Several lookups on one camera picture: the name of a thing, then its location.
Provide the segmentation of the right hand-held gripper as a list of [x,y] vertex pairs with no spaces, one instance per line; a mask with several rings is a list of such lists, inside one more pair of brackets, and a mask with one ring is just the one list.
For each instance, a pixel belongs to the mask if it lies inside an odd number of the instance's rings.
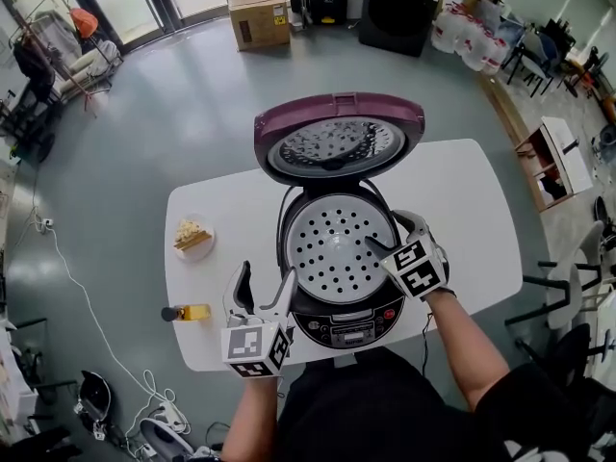
[[407,233],[405,244],[387,246],[372,236],[364,238],[379,265],[408,298],[425,301],[435,291],[450,293],[448,255],[433,239],[425,219],[406,210],[393,210],[392,215]]

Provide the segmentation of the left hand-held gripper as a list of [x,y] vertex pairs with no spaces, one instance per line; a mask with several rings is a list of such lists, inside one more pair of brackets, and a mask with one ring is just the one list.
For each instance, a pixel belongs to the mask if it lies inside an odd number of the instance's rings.
[[292,344],[289,309],[297,288],[297,272],[291,267],[273,300],[260,306],[262,311],[274,311],[265,318],[253,315],[250,278],[251,265],[243,261],[223,293],[223,308],[229,318],[220,332],[222,362],[245,379],[278,377]]

